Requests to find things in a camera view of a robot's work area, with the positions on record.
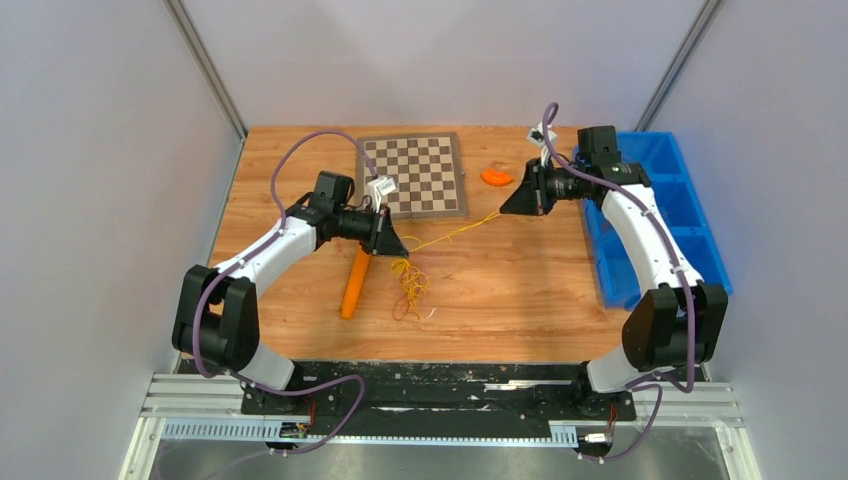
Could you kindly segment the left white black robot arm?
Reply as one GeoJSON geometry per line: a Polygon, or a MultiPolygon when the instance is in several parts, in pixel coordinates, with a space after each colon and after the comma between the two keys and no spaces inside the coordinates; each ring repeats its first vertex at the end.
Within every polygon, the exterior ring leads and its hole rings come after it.
{"type": "Polygon", "coordinates": [[[244,251],[214,268],[191,267],[183,278],[172,346],[193,356],[197,369],[208,375],[229,372],[267,391],[280,413],[300,410],[306,388],[292,378],[295,362],[260,340],[262,295],[295,263],[336,238],[358,242],[367,254],[408,255],[384,201],[396,181],[390,176],[370,180],[358,207],[349,203],[353,187],[352,178],[322,171],[313,190],[244,251]]]}

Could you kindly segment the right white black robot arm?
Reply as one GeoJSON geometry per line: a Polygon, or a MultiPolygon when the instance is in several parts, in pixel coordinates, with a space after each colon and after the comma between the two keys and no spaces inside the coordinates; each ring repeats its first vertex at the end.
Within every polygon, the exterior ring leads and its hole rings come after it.
{"type": "Polygon", "coordinates": [[[725,288],[708,283],[688,261],[661,215],[648,172],[624,160],[614,127],[580,130],[573,160],[556,151],[555,138],[547,121],[530,129],[540,155],[526,163],[500,213],[543,216],[559,201],[592,201],[622,241],[641,293],[619,346],[585,364],[570,392],[573,408],[596,417],[609,407],[611,393],[668,379],[678,368],[686,378],[675,384],[690,392],[696,365],[714,356],[728,305],[725,288]]]}

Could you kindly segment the orange carrot toy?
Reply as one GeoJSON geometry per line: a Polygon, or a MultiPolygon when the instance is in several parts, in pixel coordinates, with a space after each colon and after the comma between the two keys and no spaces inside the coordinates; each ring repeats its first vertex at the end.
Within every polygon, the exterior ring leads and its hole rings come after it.
{"type": "Polygon", "coordinates": [[[356,251],[339,310],[339,316],[344,320],[351,320],[355,314],[370,262],[368,252],[362,249],[356,251]]]}

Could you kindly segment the orange curved plastic piece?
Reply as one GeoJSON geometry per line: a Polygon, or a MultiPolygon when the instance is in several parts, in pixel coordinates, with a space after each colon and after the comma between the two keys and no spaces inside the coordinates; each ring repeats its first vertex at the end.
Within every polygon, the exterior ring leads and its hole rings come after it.
{"type": "Polygon", "coordinates": [[[481,180],[493,187],[505,187],[514,182],[513,177],[506,171],[488,168],[480,174],[481,180]]]}

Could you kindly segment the wooden chessboard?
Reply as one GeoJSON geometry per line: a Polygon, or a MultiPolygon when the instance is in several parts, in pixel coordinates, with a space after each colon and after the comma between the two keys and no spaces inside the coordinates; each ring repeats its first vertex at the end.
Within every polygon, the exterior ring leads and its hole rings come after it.
{"type": "Polygon", "coordinates": [[[360,137],[377,173],[394,179],[383,197],[392,220],[435,220],[468,214],[465,171],[455,132],[360,137]]]}

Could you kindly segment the blue three-compartment bin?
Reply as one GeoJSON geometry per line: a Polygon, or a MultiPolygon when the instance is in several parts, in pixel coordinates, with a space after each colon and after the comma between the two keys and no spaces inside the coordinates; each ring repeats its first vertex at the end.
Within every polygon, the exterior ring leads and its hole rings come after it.
{"type": "MultiPolygon", "coordinates": [[[[625,161],[638,162],[646,170],[660,213],[686,259],[706,283],[720,284],[732,294],[732,283],[674,136],[620,132],[617,143],[625,161]]],[[[640,292],[623,244],[592,202],[583,201],[581,209],[601,301],[607,308],[630,310],[640,292]]]]}

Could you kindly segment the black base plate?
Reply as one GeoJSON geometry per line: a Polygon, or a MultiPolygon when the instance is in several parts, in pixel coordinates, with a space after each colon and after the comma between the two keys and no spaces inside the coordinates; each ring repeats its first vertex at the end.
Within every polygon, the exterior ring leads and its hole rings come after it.
{"type": "Polygon", "coordinates": [[[632,421],[631,394],[594,394],[577,364],[299,361],[287,391],[341,379],[304,397],[244,387],[249,415],[304,416],[311,433],[348,436],[542,438],[552,421],[632,421]]]}

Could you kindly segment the aluminium frame rail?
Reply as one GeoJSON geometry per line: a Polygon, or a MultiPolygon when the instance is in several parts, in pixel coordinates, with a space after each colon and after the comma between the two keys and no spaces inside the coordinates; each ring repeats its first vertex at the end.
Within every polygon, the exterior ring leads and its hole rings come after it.
{"type": "Polygon", "coordinates": [[[558,365],[317,362],[300,392],[157,374],[123,479],[757,479],[731,387],[650,383],[596,419],[558,365]]]}

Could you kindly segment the right corner aluminium post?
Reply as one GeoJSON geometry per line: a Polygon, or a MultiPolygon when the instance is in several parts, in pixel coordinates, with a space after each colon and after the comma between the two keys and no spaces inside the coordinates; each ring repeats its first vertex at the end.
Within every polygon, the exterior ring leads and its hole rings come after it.
{"type": "Polygon", "coordinates": [[[643,109],[634,127],[634,131],[645,132],[652,127],[687,64],[693,58],[699,44],[707,35],[724,4],[725,1],[723,0],[705,0],[701,3],[698,12],[643,109]]]}

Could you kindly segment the corner aluminium post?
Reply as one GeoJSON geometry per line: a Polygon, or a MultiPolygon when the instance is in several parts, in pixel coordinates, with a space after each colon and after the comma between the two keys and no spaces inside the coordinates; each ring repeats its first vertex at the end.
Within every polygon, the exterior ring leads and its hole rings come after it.
{"type": "Polygon", "coordinates": [[[248,136],[248,128],[228,92],[185,2],[182,0],[164,0],[164,4],[231,129],[244,144],[248,136]]]}
{"type": "Polygon", "coordinates": [[[645,132],[652,127],[687,64],[693,58],[699,44],[707,35],[724,4],[725,1],[723,0],[705,0],[701,3],[698,12],[643,109],[634,127],[634,131],[645,132]]]}

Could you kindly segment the left corner aluminium post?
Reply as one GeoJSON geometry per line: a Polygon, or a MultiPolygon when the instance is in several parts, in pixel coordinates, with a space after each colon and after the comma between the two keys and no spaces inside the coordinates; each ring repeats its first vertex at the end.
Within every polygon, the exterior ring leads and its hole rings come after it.
{"type": "Polygon", "coordinates": [[[228,92],[185,2],[182,0],[164,0],[164,4],[231,129],[244,144],[248,136],[248,128],[228,92]]]}

